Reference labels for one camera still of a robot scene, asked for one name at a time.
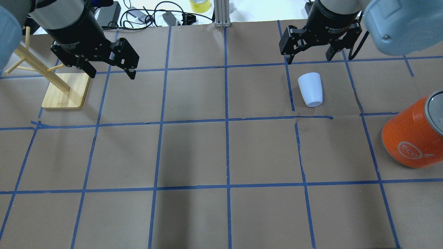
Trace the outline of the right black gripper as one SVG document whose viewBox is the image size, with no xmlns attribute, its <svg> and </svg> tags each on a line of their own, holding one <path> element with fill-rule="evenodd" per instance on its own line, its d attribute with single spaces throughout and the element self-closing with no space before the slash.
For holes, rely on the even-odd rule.
<svg viewBox="0 0 443 249">
<path fill-rule="evenodd" d="M 350 49 L 348 60 L 353 60 L 353 48 L 362 32 L 360 20 L 356 18 L 358 13 L 335 13 L 321 0 L 309 0 L 304 8 L 308 14 L 304 27 L 287 26 L 279 41 L 280 53 L 287 64 L 291 65 L 295 55 L 308 47 L 327 44 L 330 44 L 326 51 L 327 61 L 343 49 Z"/>
</svg>

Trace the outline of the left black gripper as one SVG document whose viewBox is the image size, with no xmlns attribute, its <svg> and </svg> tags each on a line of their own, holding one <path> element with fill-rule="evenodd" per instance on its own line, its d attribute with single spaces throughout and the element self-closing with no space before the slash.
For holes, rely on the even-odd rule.
<svg viewBox="0 0 443 249">
<path fill-rule="evenodd" d="M 105 62 L 135 79 L 139 55 L 126 38 L 109 41 L 91 11 L 84 9 L 71 25 L 47 32 L 54 39 L 51 51 L 66 67 L 78 68 L 95 78 L 97 70 L 90 61 Z"/>
</svg>

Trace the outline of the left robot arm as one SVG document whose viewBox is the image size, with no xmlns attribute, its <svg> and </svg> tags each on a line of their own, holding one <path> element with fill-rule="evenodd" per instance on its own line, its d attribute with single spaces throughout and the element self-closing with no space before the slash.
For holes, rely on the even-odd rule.
<svg viewBox="0 0 443 249">
<path fill-rule="evenodd" d="M 22 27 L 31 17 L 54 40 L 51 51 L 67 67 L 94 78 L 91 62 L 123 69 L 135 79 L 139 55 L 125 38 L 109 41 L 90 8 L 91 0 L 2 0 L 1 71 L 22 39 Z"/>
</svg>

